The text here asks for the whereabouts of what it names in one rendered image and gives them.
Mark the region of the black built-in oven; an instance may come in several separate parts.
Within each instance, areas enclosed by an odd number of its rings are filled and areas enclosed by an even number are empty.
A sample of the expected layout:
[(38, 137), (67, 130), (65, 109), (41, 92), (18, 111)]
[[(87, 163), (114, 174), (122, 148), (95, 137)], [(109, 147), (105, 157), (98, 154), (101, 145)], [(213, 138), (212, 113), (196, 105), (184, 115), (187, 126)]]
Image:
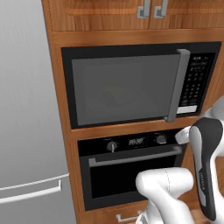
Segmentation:
[[(88, 140), (80, 140), (78, 142), (78, 150), (80, 151), (99, 151), (103, 153), (104, 151), (108, 151), (107, 145), (109, 142), (116, 142), (117, 148), (115, 151), (127, 151), (134, 150), (138, 148), (147, 148), (147, 147), (155, 147), (155, 146), (164, 146), (168, 144), (178, 144), (175, 135), (179, 131), (177, 129), (168, 129), (168, 130), (160, 130), (160, 131), (152, 131), (145, 133), (137, 133), (131, 135), (121, 135), (121, 136), (108, 136), (103, 138), (95, 138)], [(156, 138), (160, 135), (164, 135), (166, 137), (166, 144), (158, 144), (156, 142)]]

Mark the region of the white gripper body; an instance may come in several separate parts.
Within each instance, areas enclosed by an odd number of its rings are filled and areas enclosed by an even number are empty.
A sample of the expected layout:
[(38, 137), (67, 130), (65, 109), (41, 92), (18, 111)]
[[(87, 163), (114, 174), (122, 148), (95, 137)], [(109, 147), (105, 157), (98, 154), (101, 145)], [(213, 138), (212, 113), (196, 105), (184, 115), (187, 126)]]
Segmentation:
[(189, 142), (189, 131), (190, 131), (190, 126), (187, 126), (180, 130), (176, 135), (175, 139), (178, 144), (187, 144)]

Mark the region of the wooden cabinet frame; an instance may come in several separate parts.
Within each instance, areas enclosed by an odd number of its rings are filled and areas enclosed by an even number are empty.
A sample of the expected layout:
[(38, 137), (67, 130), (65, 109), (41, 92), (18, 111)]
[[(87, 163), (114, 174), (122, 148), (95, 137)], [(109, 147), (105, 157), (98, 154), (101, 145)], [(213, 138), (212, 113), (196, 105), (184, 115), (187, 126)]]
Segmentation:
[(224, 95), (224, 28), (205, 29), (149, 29), (127, 31), (54, 31), (47, 0), (42, 0), (47, 37), (50, 46), (53, 78), (59, 105), (62, 135), (66, 148), (66, 160), (70, 172), (70, 183), (73, 204), (78, 224), (86, 224), (92, 211), (86, 211), (81, 185), (81, 168), (78, 159), (78, 142), (80, 140), (109, 137), (121, 134), (136, 134), (146, 131), (171, 130), (184, 128), (194, 123), (195, 115), (179, 117), (175, 122), (163, 119), (145, 122), (130, 122), (99, 126), (94, 128), (72, 129), (67, 104), (67, 91), (62, 65), (61, 48), (63, 46), (102, 46), (115, 44), (163, 44), (180, 42), (208, 42), (220, 41), (221, 48), (215, 64), (212, 79), (208, 86), (202, 109), (209, 109), (219, 97)]

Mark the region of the grey microwave door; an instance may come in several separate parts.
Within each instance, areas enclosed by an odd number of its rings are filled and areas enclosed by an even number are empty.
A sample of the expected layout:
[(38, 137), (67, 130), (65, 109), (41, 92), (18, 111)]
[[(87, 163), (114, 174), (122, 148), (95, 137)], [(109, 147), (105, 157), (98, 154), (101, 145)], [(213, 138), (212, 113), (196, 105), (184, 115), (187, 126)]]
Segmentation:
[(177, 50), (62, 48), (71, 127), (164, 119), (179, 66)]

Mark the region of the wooden cupboard door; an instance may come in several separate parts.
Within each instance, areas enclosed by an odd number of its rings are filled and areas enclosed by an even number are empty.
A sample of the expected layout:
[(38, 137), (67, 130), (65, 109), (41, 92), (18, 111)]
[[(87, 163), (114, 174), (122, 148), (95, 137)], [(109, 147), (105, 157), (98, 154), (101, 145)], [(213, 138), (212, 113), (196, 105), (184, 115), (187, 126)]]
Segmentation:
[(47, 0), (55, 32), (147, 29), (148, 18), (138, 18), (144, 0)]
[(224, 28), (224, 0), (168, 0), (166, 15), (154, 17), (163, 0), (151, 0), (150, 29)]

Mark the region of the black oven door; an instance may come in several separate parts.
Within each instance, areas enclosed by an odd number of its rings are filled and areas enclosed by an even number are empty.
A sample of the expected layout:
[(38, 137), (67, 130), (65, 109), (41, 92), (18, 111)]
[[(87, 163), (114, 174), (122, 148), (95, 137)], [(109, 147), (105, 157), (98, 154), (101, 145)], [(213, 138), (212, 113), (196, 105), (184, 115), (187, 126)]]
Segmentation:
[[(182, 153), (126, 164), (99, 167), (90, 167), (88, 164), (90, 158), (95, 158), (96, 161), (107, 161), (141, 157), (170, 151), (172, 146), (180, 146)], [(145, 197), (137, 191), (137, 174), (147, 170), (180, 167), (185, 152), (186, 145), (178, 145), (177, 143), (115, 152), (105, 150), (103, 153), (80, 151), (80, 174), (85, 210), (90, 211), (145, 200)]]

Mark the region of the silver fridge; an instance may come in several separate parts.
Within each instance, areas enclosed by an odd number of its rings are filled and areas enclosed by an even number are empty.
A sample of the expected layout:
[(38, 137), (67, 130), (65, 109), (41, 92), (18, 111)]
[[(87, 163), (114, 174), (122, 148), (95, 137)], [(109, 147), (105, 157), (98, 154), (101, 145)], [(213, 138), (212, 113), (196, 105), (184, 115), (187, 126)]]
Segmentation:
[(41, 0), (0, 0), (0, 224), (76, 224)]

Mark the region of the black microwave oven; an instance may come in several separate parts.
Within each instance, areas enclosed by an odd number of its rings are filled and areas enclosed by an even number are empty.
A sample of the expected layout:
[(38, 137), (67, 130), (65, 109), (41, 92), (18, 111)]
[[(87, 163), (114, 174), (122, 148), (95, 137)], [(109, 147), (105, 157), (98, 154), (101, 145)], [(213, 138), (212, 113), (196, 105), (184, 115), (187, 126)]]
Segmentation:
[(220, 42), (146, 44), (146, 45), (98, 45), (78, 47), (126, 47), (130, 50), (168, 50), (172, 48), (187, 49), (191, 52), (177, 117), (193, 116), (200, 113), (208, 86), (221, 49)]

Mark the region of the wooden drawer front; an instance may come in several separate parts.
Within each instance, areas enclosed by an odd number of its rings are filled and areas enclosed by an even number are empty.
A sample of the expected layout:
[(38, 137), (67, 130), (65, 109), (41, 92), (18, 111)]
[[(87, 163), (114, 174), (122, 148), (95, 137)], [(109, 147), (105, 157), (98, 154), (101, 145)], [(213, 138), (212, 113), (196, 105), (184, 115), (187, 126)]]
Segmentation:
[(95, 209), (87, 218), (86, 224), (135, 224), (134, 221), (118, 223), (116, 215), (121, 214), (123, 218), (138, 216), (145, 208), (147, 202), (140, 201)]

